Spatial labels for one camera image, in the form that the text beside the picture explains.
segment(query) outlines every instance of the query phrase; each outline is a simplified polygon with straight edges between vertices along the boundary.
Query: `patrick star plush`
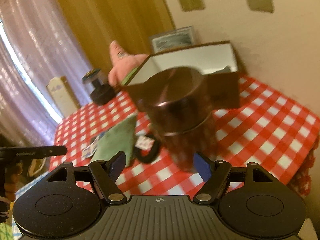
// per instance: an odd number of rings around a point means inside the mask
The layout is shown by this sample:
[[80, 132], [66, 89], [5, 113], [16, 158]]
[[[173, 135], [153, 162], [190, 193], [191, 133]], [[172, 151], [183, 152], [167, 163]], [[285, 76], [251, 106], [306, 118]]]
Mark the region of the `patrick star plush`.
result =
[[113, 87], [124, 85], [134, 71], [148, 57], [147, 54], [128, 54], [117, 41], [110, 44], [110, 57], [113, 68], [109, 72], [108, 82]]

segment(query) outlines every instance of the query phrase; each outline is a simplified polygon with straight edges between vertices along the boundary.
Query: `metal screw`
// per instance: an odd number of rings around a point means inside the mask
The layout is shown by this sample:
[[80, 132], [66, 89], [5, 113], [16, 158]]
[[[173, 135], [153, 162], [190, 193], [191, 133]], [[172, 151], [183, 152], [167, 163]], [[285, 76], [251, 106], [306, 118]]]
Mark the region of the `metal screw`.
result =
[[196, 196], [196, 199], [199, 201], [209, 201], [211, 198], [211, 195], [206, 193], [201, 193]]
[[119, 193], [113, 193], [111, 195], [108, 196], [108, 199], [110, 199], [111, 201], [121, 201], [124, 199], [124, 196], [122, 194]]

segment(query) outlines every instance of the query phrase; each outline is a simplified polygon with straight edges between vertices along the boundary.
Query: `open box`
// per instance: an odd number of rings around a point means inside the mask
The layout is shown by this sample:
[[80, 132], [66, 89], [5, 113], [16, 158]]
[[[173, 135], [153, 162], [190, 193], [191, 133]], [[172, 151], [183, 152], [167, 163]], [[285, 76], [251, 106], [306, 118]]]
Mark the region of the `open box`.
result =
[[[231, 43], [222, 41], [150, 55], [124, 85], [140, 111], [143, 83], [158, 72], [177, 66], [194, 67], [206, 76], [214, 109], [240, 107], [236, 56]], [[228, 73], [217, 73], [227, 66]]]

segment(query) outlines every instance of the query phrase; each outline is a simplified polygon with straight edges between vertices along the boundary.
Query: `window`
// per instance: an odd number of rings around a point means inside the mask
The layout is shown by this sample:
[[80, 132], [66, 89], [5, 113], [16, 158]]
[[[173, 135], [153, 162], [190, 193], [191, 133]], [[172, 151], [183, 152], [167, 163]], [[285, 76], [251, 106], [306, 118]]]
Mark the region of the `window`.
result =
[[37, 99], [40, 101], [40, 103], [43, 105], [43, 107], [48, 111], [49, 115], [57, 122], [60, 123], [62, 121], [62, 117], [59, 113], [57, 113], [53, 107], [50, 105], [50, 103], [44, 98], [44, 96], [41, 94], [39, 89], [33, 84], [30, 77], [28, 76], [27, 72], [21, 65], [18, 56], [14, 52], [7, 35], [4, 32], [3, 23], [0, 22], [0, 36], [4, 42], [5, 47], [7, 48], [10, 57], [14, 63], [14, 66], [16, 67], [17, 71], [19, 72], [21, 78], [25, 82], [25, 84], [30, 88], [30, 90], [33, 92], [33, 94], [37, 97]]

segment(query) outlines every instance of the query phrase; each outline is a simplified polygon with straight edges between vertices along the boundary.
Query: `framed picture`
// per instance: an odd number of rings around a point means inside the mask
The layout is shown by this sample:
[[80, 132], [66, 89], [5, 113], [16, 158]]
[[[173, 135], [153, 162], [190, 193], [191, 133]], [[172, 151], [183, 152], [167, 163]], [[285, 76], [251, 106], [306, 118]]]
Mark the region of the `framed picture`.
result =
[[196, 44], [193, 26], [159, 33], [150, 37], [153, 53], [168, 49], [192, 46]]

